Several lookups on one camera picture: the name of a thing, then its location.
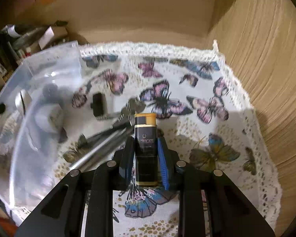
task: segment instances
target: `clear plastic container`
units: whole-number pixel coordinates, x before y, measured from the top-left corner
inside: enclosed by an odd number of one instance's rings
[[[10,209],[14,206],[36,206],[42,198],[40,195],[46,195],[52,188],[44,173],[55,160],[59,129],[49,129],[50,125],[42,124],[46,115],[45,109],[40,108],[59,104],[56,111],[63,111],[66,115],[66,106],[71,103],[72,94],[82,81],[81,63],[77,42],[44,50],[26,58],[0,93],[0,103],[6,105],[5,113],[0,115],[0,129],[10,117],[21,117],[11,134],[11,164],[0,171],[0,199]],[[57,97],[50,95],[55,86]],[[32,98],[25,116],[17,111],[15,105],[16,95],[22,89]],[[39,110],[42,117],[36,115]]]

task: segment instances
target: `purple butterfly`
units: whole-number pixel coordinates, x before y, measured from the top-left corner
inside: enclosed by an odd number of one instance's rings
[[[205,124],[209,124],[213,114],[222,120],[227,120],[229,117],[228,111],[224,108],[223,100],[218,97],[212,97],[209,103],[204,99],[191,96],[187,96],[186,99],[192,108],[197,109],[197,116]]]
[[[182,84],[185,80],[189,81],[191,87],[195,87],[199,79],[191,74],[185,74],[183,77],[181,77],[179,85]]]
[[[121,95],[124,91],[124,84],[128,81],[126,73],[113,73],[111,69],[106,69],[97,77],[102,78],[110,86],[111,92],[115,95]]]
[[[222,97],[228,93],[228,87],[223,77],[218,78],[214,84],[213,93],[216,97]]]
[[[155,78],[163,77],[163,75],[161,75],[158,71],[153,69],[154,66],[155,66],[154,62],[138,64],[138,68],[144,71],[142,73],[143,77],[155,77]]]
[[[169,99],[169,82],[165,79],[153,84],[152,88],[145,89],[139,95],[141,101],[153,101],[152,112],[157,114],[158,119],[168,119],[172,114],[187,115],[193,111],[179,100]]]

